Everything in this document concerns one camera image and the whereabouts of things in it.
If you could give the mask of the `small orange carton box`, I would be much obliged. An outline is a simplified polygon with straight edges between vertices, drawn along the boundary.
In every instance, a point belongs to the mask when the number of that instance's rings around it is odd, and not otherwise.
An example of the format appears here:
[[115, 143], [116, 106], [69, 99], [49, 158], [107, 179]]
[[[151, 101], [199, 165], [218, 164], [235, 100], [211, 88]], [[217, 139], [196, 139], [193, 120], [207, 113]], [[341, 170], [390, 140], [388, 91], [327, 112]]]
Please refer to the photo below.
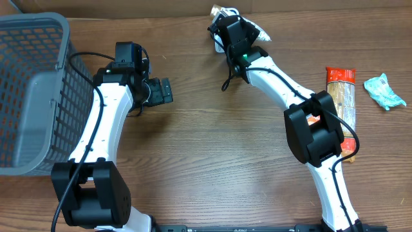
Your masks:
[[315, 124], [316, 122], [320, 121], [320, 116], [313, 116], [312, 114], [309, 114], [306, 116], [306, 120], [308, 122], [308, 125]]

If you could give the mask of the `orange spaghetti packet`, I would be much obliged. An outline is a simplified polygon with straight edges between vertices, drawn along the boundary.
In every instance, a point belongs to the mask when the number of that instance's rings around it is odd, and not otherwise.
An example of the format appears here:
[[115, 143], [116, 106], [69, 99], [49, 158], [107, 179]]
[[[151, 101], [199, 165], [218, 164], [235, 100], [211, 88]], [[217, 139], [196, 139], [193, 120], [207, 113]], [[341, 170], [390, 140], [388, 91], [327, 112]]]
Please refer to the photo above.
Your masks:
[[337, 115], [352, 130], [356, 125], [355, 72], [356, 69], [326, 67], [326, 90], [332, 96]]

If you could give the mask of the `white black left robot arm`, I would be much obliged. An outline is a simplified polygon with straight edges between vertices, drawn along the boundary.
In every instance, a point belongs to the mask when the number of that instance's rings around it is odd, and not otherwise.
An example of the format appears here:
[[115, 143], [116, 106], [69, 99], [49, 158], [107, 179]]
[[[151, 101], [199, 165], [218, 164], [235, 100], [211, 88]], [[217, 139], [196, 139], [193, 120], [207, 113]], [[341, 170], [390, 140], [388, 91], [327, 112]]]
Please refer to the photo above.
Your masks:
[[89, 80], [93, 105], [80, 140], [66, 162], [53, 165], [51, 180], [59, 204], [51, 223], [96, 231], [156, 231], [151, 215], [131, 203], [131, 192], [117, 169], [117, 151], [127, 115], [134, 109], [173, 100], [168, 79], [150, 78], [147, 58], [110, 62]]

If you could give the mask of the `grey plastic mesh basket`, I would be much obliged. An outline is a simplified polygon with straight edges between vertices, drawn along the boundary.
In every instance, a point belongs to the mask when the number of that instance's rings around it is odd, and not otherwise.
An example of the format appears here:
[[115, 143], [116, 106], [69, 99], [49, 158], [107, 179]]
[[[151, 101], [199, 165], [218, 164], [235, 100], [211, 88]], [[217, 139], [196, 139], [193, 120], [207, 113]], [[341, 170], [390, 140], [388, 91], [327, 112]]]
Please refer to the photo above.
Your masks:
[[1, 175], [49, 175], [81, 138], [93, 104], [90, 76], [65, 17], [1, 17]]

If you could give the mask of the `teal tissue packet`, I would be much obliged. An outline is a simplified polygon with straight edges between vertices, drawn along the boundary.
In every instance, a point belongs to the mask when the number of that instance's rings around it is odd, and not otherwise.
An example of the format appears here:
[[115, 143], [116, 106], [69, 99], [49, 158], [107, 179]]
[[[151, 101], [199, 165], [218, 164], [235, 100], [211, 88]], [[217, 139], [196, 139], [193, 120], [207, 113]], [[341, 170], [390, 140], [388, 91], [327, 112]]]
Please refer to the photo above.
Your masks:
[[406, 102], [400, 98], [389, 86], [388, 78], [385, 73], [379, 77], [373, 77], [364, 82], [364, 88], [370, 97], [383, 107], [386, 111], [396, 106], [407, 106]]

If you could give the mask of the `white barcode scanner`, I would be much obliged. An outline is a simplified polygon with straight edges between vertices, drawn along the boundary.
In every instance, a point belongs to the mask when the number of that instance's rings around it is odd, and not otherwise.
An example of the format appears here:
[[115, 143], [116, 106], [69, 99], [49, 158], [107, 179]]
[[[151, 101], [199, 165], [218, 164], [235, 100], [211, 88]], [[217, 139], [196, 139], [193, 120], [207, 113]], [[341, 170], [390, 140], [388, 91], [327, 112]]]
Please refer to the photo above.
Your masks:
[[214, 34], [214, 44], [215, 44], [215, 51], [216, 51], [217, 53], [224, 53], [224, 52], [225, 52], [225, 49], [224, 49], [224, 47], [223, 47], [222, 40], [221, 40], [221, 38], [220, 38], [218, 35], [216, 35], [216, 34]]

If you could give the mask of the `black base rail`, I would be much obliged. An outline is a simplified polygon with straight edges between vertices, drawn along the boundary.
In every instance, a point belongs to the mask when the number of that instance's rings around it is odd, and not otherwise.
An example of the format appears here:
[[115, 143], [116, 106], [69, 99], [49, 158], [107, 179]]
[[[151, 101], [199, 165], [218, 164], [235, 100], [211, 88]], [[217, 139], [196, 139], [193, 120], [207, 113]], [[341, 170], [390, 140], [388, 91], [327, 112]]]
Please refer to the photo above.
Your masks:
[[321, 232], [327, 231], [318, 224], [297, 224], [294, 227], [187, 227], [185, 225], [162, 225], [152, 232]]

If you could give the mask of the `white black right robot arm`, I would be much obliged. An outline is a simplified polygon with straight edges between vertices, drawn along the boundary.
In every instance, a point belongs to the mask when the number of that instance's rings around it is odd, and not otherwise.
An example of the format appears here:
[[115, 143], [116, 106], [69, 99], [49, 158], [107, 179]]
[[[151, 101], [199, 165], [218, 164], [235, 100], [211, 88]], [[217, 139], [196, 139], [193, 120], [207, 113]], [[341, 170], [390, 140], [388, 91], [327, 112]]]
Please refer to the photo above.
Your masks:
[[362, 231], [342, 173], [343, 128], [332, 96], [315, 93], [280, 70], [254, 41], [259, 28], [238, 14], [219, 10], [208, 28], [217, 51], [226, 55], [229, 80], [241, 77], [259, 88], [284, 113], [286, 140], [294, 157], [310, 170], [321, 207], [324, 231]]

